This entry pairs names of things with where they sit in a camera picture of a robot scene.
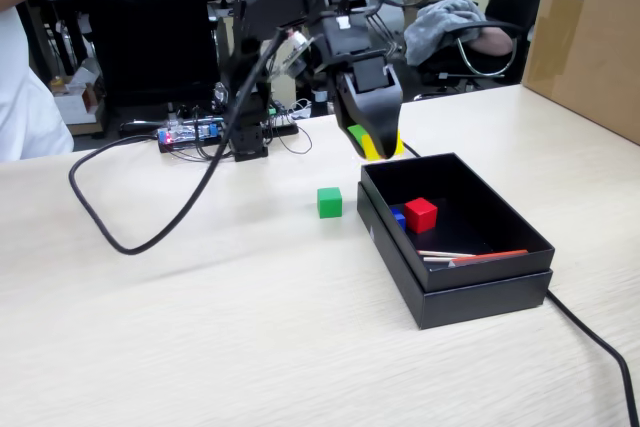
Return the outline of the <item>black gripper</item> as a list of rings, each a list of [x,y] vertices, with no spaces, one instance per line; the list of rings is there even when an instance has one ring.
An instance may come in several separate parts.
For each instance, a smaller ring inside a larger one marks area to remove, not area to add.
[[[319,71],[326,74],[334,97],[338,127],[356,153],[366,157],[366,131],[377,153],[390,159],[396,152],[403,94],[385,50],[372,43],[367,20],[363,12],[320,14]]]

